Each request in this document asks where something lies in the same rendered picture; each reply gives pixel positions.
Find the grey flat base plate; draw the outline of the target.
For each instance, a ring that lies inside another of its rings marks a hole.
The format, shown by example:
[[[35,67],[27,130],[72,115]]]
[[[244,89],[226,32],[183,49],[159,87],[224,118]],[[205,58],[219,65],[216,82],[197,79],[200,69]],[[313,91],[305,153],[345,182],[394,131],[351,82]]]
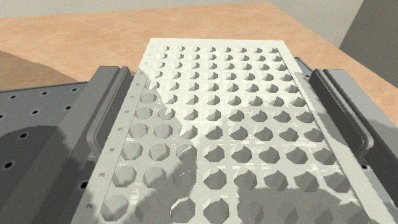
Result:
[[[0,91],[0,210],[89,81]],[[70,224],[96,164],[86,161],[57,224]],[[398,209],[370,166],[361,166],[398,224]]]

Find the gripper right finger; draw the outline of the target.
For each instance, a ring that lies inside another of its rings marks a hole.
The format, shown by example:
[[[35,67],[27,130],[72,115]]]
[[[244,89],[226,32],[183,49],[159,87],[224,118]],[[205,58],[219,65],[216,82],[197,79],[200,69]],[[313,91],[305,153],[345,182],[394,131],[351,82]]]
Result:
[[[398,128],[344,69],[315,69],[309,84],[359,162],[398,208]]]

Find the white well plate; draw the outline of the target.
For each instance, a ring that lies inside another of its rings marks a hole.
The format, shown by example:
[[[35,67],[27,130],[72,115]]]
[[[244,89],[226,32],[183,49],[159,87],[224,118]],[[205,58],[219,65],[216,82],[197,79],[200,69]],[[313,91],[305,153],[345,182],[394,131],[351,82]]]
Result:
[[[283,40],[151,38],[71,224],[397,223]]]

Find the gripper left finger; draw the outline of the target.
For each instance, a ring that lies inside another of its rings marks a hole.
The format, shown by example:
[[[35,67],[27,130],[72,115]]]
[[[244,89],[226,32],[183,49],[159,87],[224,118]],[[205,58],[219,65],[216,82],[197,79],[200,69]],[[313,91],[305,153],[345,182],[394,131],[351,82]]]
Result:
[[[86,161],[97,161],[132,83],[99,66],[0,210],[0,224],[57,224]]]

